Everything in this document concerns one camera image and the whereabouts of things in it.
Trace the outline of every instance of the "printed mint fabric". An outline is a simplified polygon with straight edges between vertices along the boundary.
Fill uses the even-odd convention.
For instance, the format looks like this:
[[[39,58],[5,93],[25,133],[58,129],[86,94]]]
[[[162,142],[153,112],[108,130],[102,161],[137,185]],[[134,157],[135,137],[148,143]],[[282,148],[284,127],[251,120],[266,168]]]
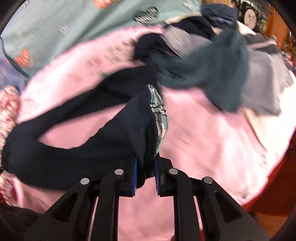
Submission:
[[[157,17],[148,24],[200,12],[201,0],[27,0],[1,37],[4,50],[31,77],[77,43],[125,26],[151,7]]]
[[[166,108],[160,94],[152,85],[148,85],[148,87],[151,93],[150,107],[151,107],[152,113],[155,115],[157,132],[158,132],[158,139],[157,139],[157,146],[156,146],[156,153],[155,153],[157,154],[159,151],[160,143],[165,137],[165,133],[168,129],[168,116],[167,116]]]

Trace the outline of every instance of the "plaid fabric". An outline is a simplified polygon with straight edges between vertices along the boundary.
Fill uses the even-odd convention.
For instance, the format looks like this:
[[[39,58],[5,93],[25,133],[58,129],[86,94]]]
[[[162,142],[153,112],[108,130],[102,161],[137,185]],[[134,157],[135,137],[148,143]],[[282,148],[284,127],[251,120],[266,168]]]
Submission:
[[[156,146],[156,153],[159,151],[160,143],[165,137],[165,133],[168,129],[168,116],[166,113],[166,108],[163,103],[163,100],[157,90],[152,86],[148,85],[150,93],[151,93],[151,110],[152,113],[155,115],[156,119],[156,126],[158,131],[158,139],[157,139],[157,146]]]

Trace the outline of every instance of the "orange print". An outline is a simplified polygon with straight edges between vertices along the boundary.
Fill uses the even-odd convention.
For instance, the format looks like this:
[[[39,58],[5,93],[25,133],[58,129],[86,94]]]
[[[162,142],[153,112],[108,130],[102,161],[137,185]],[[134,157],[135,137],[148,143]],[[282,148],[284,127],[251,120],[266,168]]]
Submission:
[[[100,9],[107,8],[109,5],[111,5],[114,2],[114,0],[93,0],[93,1],[94,1],[94,5]]]
[[[30,63],[32,62],[32,57],[30,56],[30,52],[27,49],[22,49],[21,54],[15,57],[15,62],[24,68],[30,67]]]

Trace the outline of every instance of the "metal screw head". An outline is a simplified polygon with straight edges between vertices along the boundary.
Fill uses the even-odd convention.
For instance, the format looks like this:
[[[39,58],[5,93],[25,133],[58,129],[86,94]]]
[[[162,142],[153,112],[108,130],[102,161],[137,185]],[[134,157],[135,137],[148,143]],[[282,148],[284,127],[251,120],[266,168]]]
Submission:
[[[88,179],[88,178],[82,178],[82,179],[80,180],[80,183],[81,183],[82,185],[86,185],[86,184],[89,183],[89,179]]]
[[[211,184],[213,182],[213,179],[210,178],[210,177],[205,177],[204,182],[207,183],[207,184]]]
[[[172,175],[176,175],[178,173],[178,170],[176,168],[171,168],[168,172]]]
[[[122,175],[124,171],[122,169],[116,169],[114,173],[119,176],[119,175]]]

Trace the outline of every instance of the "pink blanket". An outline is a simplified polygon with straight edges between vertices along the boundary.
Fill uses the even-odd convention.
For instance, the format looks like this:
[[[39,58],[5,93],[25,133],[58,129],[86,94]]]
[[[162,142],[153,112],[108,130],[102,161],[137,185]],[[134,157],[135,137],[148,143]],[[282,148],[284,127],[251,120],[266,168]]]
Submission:
[[[161,31],[160,27],[125,28],[64,53],[30,81],[21,95],[18,122],[93,88],[106,74],[135,66],[129,61],[132,43],[143,34]],[[220,112],[198,88],[163,88],[163,96],[169,128],[160,155],[190,177],[213,177],[240,204],[256,197],[283,153],[267,153],[241,112]],[[41,141],[61,148],[80,146],[121,108],[123,105],[61,123]],[[13,177],[13,183],[18,206],[39,213],[63,194],[27,186],[17,177]],[[173,200],[157,196],[153,178],[137,190],[136,197],[120,198],[120,241],[170,240],[173,233]]]

